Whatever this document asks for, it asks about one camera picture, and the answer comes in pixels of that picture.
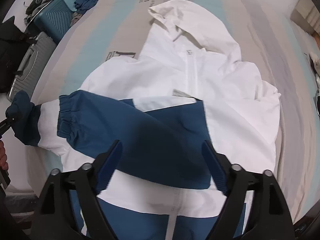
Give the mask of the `person's left hand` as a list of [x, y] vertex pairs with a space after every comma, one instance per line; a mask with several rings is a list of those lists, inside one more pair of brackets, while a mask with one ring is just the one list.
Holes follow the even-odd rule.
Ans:
[[7, 162], [7, 155], [6, 155], [4, 143], [2, 140], [0, 140], [0, 167], [1, 169], [6, 171], [9, 169], [9, 165]]

